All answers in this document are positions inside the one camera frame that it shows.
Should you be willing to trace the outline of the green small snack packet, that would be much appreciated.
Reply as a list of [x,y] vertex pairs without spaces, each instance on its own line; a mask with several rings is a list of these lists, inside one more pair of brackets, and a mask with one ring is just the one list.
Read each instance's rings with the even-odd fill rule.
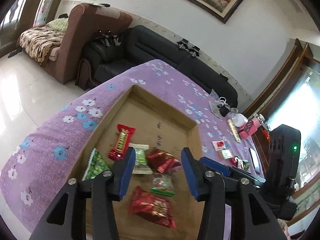
[[248,160],[237,157],[237,168],[247,172],[249,169],[249,166],[250,166],[250,163]]

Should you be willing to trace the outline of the red long snack packet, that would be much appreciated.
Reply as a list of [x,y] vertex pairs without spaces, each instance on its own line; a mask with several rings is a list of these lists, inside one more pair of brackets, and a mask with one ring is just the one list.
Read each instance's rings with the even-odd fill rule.
[[113,161],[118,161],[123,159],[129,147],[131,137],[134,135],[136,131],[135,128],[130,126],[125,126],[122,124],[118,124],[117,129],[119,134],[118,134],[116,143],[108,153],[108,158]]

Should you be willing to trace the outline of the red character snack packet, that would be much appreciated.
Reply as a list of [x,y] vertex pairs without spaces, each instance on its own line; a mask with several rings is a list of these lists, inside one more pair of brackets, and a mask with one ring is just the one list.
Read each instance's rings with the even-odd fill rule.
[[232,157],[230,159],[230,162],[233,166],[237,167],[238,166],[238,158],[237,157]]

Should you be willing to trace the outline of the black smartphone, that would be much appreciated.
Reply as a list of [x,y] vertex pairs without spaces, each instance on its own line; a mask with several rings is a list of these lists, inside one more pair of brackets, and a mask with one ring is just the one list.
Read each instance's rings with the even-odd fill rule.
[[249,151],[250,151],[251,159],[252,159],[252,162],[253,162],[254,170],[255,170],[255,172],[257,174],[260,174],[260,165],[259,165],[259,160],[258,160],[257,153],[252,148],[250,148]]

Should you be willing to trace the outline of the beige square snack packet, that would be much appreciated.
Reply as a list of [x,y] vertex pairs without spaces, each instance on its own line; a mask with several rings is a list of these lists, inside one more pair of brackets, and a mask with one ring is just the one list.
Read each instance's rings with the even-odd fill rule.
[[233,154],[229,149],[220,150],[220,155],[223,159],[231,159],[233,158]]

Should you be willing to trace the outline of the green pea snack packet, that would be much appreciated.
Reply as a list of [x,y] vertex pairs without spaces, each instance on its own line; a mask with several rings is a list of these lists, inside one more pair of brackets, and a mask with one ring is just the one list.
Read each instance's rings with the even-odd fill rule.
[[93,148],[82,181],[94,179],[104,171],[110,170],[106,161],[96,148]]

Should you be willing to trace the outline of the purple floral tablecloth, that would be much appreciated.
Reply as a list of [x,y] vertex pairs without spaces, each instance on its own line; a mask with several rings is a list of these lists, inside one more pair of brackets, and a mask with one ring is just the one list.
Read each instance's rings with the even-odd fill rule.
[[212,143],[223,140],[235,155],[250,160],[251,138],[235,141],[227,122],[209,110],[212,98],[194,81],[161,60],[138,65],[65,106],[16,147],[1,170],[1,192],[15,220],[33,231],[63,186],[67,173],[112,105],[137,85],[193,119],[202,154],[217,160]]

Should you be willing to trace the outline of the white red snack packet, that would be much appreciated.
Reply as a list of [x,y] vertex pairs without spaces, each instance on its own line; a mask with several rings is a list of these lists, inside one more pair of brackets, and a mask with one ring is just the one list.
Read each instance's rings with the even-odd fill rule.
[[224,141],[212,141],[213,148],[216,152],[226,149]]

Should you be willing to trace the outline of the beige long snack bar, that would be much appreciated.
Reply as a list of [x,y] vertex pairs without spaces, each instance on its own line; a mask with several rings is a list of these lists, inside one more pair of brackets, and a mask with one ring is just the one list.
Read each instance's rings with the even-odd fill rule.
[[231,131],[234,139],[236,140],[236,142],[240,143],[241,142],[240,136],[239,136],[238,131],[237,131],[235,125],[233,124],[232,120],[228,119],[227,124],[228,124],[230,131]]

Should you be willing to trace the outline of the white cup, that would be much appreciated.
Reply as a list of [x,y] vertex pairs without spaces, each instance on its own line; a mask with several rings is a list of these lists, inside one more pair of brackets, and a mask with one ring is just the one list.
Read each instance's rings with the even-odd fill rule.
[[235,127],[240,128],[240,127],[244,126],[245,124],[247,124],[248,119],[244,115],[238,113],[232,117],[232,122]]

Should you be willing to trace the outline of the white green snack packet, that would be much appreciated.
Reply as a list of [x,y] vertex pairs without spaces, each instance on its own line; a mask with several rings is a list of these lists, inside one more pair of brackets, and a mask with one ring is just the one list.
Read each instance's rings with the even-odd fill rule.
[[133,168],[133,174],[152,174],[152,169],[148,166],[146,159],[146,151],[149,150],[149,145],[146,144],[133,144],[129,143],[129,146],[135,149],[136,160]]

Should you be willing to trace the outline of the large red snack packet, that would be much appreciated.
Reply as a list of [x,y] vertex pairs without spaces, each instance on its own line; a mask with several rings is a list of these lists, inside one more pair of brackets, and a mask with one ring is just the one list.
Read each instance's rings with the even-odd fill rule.
[[166,228],[176,228],[170,202],[144,191],[140,186],[134,189],[129,214]]

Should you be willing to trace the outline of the clear green snack packet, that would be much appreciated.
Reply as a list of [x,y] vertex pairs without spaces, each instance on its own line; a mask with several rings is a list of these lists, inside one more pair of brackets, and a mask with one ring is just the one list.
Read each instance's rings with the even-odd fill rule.
[[174,197],[175,189],[172,183],[172,176],[169,174],[154,173],[150,192]]

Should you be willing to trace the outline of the black binder clip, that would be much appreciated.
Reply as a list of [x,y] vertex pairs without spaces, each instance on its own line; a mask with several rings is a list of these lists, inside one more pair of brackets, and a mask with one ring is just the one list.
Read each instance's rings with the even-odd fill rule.
[[230,112],[230,106],[227,103],[219,104],[217,107],[222,117],[227,116],[227,114]]

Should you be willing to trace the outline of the dark red candy packet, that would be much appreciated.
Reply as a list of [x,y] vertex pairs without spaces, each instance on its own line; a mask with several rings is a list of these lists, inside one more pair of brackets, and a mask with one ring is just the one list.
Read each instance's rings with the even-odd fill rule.
[[181,162],[172,154],[154,148],[147,156],[148,166],[160,174],[172,174],[182,168]]

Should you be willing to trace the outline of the shallow cardboard tray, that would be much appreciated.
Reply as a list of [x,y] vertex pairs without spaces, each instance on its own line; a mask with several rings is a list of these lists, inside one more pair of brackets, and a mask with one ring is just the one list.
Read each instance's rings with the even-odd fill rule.
[[[177,159],[180,159],[185,147],[190,149],[195,159],[202,156],[196,122],[155,94],[134,85],[116,96],[111,109],[82,146],[69,178],[82,178],[94,148],[100,152],[108,166],[113,164],[107,155],[118,138],[118,124],[135,128],[131,143],[146,144],[150,149],[166,151]],[[120,239],[197,238],[203,204],[198,203],[191,195],[182,170],[174,172],[172,176],[175,196],[168,198],[168,201],[176,227],[166,228],[129,213],[136,186],[141,186],[145,191],[152,187],[151,175],[134,174],[124,199],[113,204]]]

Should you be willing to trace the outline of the black leather sofa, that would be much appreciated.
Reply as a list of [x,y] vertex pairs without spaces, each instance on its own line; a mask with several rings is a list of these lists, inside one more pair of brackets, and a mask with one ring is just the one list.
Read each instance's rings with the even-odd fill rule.
[[82,48],[75,84],[81,89],[95,88],[101,83],[151,60],[162,60],[189,77],[205,92],[215,91],[237,107],[238,94],[228,78],[217,73],[199,57],[199,49],[188,49],[185,39],[174,43],[137,25],[119,35],[99,33]]

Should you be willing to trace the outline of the patterned blanket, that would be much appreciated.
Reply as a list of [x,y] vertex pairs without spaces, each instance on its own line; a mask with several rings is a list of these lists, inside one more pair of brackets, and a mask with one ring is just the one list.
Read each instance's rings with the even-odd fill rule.
[[59,47],[64,33],[47,25],[30,28],[19,36],[17,45],[32,59],[42,64],[47,61],[47,55],[55,47]]

